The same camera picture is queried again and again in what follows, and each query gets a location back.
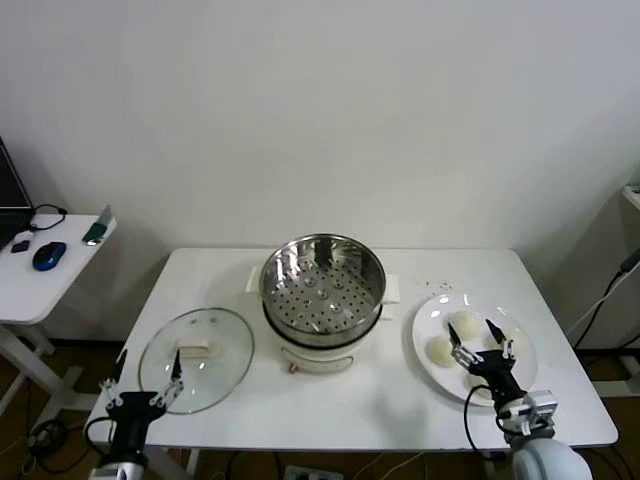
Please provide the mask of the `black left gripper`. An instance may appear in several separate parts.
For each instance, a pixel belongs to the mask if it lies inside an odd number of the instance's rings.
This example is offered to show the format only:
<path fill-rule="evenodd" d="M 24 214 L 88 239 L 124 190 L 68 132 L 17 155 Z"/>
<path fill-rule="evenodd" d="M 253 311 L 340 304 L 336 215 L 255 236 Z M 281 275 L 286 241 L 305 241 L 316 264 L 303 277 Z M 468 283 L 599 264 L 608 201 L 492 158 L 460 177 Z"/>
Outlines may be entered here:
<path fill-rule="evenodd" d="M 161 391 L 121 393 L 119 380 L 126 357 L 127 350 L 123 349 L 113 366 L 111 376 L 99 384 L 106 398 L 107 415 L 116 426 L 110 448 L 112 456 L 141 453 L 150 425 L 166 413 L 184 389 L 180 351 L 177 350 L 169 383 Z"/>

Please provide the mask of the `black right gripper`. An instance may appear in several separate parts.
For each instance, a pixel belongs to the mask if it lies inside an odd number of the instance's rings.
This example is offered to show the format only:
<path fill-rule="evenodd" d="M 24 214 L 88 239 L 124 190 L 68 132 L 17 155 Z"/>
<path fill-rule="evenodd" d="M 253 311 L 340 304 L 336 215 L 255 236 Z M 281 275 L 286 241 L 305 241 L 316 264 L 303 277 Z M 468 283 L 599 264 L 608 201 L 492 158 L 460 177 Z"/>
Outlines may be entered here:
<path fill-rule="evenodd" d="M 525 396 L 512 375 L 515 365 L 514 330 L 499 327 L 491 320 L 485 320 L 489 329 L 486 345 L 492 349 L 478 352 L 477 355 L 467 349 L 451 323 L 448 324 L 449 338 L 452 345 L 451 355 L 471 375 L 483 378 L 489 387 L 495 408 L 521 399 Z"/>

